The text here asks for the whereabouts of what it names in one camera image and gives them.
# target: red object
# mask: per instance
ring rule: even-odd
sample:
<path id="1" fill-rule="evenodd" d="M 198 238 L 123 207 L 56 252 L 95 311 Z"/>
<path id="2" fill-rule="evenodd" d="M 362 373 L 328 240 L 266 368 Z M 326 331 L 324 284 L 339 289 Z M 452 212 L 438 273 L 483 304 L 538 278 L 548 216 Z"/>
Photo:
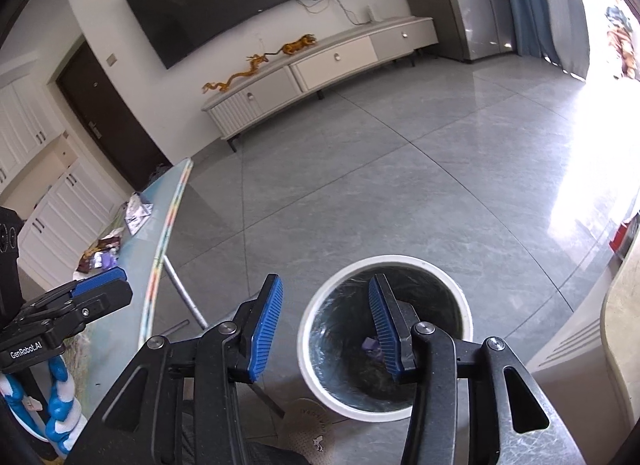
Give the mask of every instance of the red object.
<path id="1" fill-rule="evenodd" d="M 622 244 L 622 240 L 625 238 L 626 230 L 629 228 L 629 223 L 622 223 L 619 226 L 616 235 L 613 237 L 613 240 L 609 241 L 609 246 L 611 250 L 614 252 L 618 252 L 620 249 L 620 245 Z"/>

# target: door handle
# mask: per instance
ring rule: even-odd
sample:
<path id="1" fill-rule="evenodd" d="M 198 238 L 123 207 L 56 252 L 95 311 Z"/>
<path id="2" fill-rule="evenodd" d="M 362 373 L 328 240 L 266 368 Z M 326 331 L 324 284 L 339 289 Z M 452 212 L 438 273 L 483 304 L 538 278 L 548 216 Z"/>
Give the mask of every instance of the door handle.
<path id="1" fill-rule="evenodd" d="M 97 138 L 98 140 L 102 138 L 102 133 L 95 126 L 94 122 L 89 122 L 89 128 L 91 128 L 91 130 L 94 132 L 95 138 Z"/>

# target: white slipper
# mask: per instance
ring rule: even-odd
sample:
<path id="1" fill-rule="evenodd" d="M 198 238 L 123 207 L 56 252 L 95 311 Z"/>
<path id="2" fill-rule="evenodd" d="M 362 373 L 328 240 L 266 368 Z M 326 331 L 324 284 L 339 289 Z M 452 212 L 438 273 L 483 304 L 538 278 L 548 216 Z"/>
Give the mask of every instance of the white slipper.
<path id="1" fill-rule="evenodd" d="M 324 407 L 308 398 L 292 402 L 282 420 L 278 447 L 302 454 L 311 465 L 332 465 L 334 428 Z"/>

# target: tv stand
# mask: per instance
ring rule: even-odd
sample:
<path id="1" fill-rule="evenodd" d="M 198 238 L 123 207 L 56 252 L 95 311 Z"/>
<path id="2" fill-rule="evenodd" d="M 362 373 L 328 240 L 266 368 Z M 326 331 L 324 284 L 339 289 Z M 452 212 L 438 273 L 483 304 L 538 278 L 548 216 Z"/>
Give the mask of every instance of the tv stand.
<path id="1" fill-rule="evenodd" d="M 403 17 L 363 26 L 318 41 L 316 46 L 265 65 L 228 92 L 213 96 L 202 108 L 213 119 L 229 147 L 240 133 L 268 116 L 323 89 L 380 64 L 409 57 L 436 44 L 431 17 Z"/>

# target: golden dragon figurine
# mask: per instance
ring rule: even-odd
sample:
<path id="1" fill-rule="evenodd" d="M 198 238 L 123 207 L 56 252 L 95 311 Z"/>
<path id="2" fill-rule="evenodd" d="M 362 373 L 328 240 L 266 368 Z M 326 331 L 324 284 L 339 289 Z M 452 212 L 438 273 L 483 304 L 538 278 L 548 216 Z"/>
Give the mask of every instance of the golden dragon figurine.
<path id="1" fill-rule="evenodd" d="M 231 75 L 229 77 L 229 80 L 227 80 L 226 82 L 216 82 L 215 84 L 212 84 L 211 82 L 207 82 L 202 87 L 202 92 L 206 93 L 209 90 L 220 90 L 221 93 L 225 93 L 229 90 L 229 87 L 231 87 L 231 82 L 233 82 L 234 79 L 237 79 L 238 77 L 250 77 L 258 73 L 260 64 L 269 62 L 269 59 L 268 59 L 269 56 L 278 55 L 280 52 L 284 53 L 284 55 L 294 55 L 300 50 L 303 50 L 304 48 L 307 48 L 309 46 L 313 46 L 316 43 L 317 43 L 317 40 L 315 36 L 311 34 L 306 34 L 300 37 L 295 42 L 286 43 L 285 45 L 282 46 L 282 48 L 276 51 L 276 53 L 265 53 L 264 55 L 256 54 L 256 55 L 252 55 L 251 57 L 247 57 L 246 59 L 249 61 L 249 66 L 250 66 L 249 71 L 235 73 Z"/>

